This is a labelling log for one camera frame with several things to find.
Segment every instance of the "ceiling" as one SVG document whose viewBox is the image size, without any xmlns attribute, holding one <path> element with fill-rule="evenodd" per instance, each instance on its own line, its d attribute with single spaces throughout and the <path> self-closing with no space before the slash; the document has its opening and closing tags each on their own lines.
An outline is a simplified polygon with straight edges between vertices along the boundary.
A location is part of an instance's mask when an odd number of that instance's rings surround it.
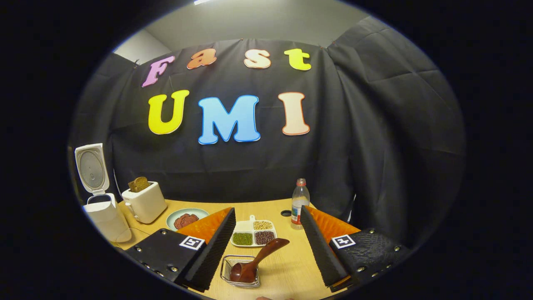
<svg viewBox="0 0 533 300">
<path fill-rule="evenodd" d="M 145 30 L 171 51 L 236 38 L 329 46 L 367 16 L 337 0 L 191 0 Z"/>
</svg>

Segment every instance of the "wooden table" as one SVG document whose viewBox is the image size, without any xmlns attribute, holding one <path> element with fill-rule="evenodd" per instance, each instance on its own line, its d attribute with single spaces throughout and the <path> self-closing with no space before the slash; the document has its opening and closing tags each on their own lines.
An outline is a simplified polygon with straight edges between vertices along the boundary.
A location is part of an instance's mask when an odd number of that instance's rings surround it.
<svg viewBox="0 0 533 300">
<path fill-rule="evenodd" d="M 227 207 L 235 207 L 236 221 L 249 220 L 250 215 L 255 215 L 257 220 L 270 220 L 274 223 L 279 238 L 284 238 L 290 243 L 265 258 L 259 264 L 261 286 L 259 288 L 238 288 L 229 285 L 220 278 L 220 266 L 216 269 L 209 290 L 198 294 L 220 300 L 255 300 L 257 297 L 267 297 L 273 300 L 322 299 L 340 293 L 342 289 L 332 293 L 324 286 L 317 263 L 304 230 L 294 230 L 290 226 L 290 217 L 281 215 L 281 211 L 291 208 L 291 199 L 272 200 L 247 203 L 201 203 L 166 200 L 168 207 L 152 223 L 137 222 L 126 208 L 125 201 L 119 203 L 121 211 L 131 228 L 134 228 L 134 238 L 128 243 L 119 243 L 118 246 L 127 249 L 156 232 L 160 228 L 168 228 L 166 218 L 171 213 L 183 208 L 200 208 L 212 214 Z M 256 256 L 261 247 L 236 247 L 231 242 L 223 254 L 225 255 L 253 255 Z"/>
</svg>

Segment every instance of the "black curtain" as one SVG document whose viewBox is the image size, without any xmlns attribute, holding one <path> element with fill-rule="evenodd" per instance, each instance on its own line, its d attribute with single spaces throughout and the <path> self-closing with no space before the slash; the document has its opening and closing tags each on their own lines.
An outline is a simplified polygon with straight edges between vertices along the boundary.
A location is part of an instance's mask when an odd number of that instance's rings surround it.
<svg viewBox="0 0 533 300">
<path fill-rule="evenodd" d="M 207 48 L 216 49 L 216 62 L 188 70 L 191 56 Z M 293 48 L 309 53 L 310 70 L 289 65 L 284 51 Z M 247 68 L 249 49 L 267 50 L 272 65 Z M 170 55 L 175 60 L 157 83 L 142 88 L 150 64 Z M 457 100 L 430 59 L 376 19 L 359 22 L 328 48 L 231 40 L 182 49 L 137 68 L 132 64 L 101 88 L 87 88 L 89 96 L 80 100 L 85 110 L 75 115 L 80 121 L 71 148 L 104 143 L 108 174 L 113 183 L 114 169 L 118 185 L 108 192 L 119 195 L 129 181 L 146 176 L 160 183 L 167 199 L 264 201 L 291 197 L 296 179 L 304 177 L 318 209 L 343 220 L 351 213 L 353 225 L 375 227 L 409 247 L 427 238 L 455 198 L 465 151 Z M 152 133 L 148 99 L 167 95 L 161 119 L 169 121 L 170 95 L 177 90 L 190 91 L 181 126 L 167 135 Z M 283 92 L 305 95 L 309 133 L 282 133 L 285 113 L 278 94 Z M 218 97 L 230 111 L 246 94 L 259 98 L 261 139 L 199 144 L 198 101 Z M 75 180 L 79 185 L 77 173 Z"/>
</svg>

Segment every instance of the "blue letter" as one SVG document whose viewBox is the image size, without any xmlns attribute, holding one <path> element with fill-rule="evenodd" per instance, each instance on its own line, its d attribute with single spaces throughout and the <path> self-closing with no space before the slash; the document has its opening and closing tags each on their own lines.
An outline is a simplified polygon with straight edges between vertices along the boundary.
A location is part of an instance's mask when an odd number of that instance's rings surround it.
<svg viewBox="0 0 533 300">
<path fill-rule="evenodd" d="M 222 139 L 228 141 L 235 124 L 237 124 L 237 133 L 233 138 L 236 141 L 259 140 L 261 135 L 255 130 L 255 105 L 258 102 L 259 98 L 256 96 L 240 96 L 228 113 L 217 97 L 200 100 L 198 105 L 204 110 L 204 120 L 202 135 L 198 138 L 198 142 L 209 145 L 219 140 L 213 132 L 213 126 L 216 126 Z"/>
</svg>

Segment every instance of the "bottle cap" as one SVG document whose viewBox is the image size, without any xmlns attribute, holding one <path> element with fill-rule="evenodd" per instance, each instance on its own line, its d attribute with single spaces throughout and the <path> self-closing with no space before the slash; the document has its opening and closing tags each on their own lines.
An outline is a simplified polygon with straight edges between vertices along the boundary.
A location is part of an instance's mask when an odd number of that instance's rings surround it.
<svg viewBox="0 0 533 300">
<path fill-rule="evenodd" d="M 305 178 L 298 178 L 296 181 L 297 186 L 305 186 Z"/>
</svg>

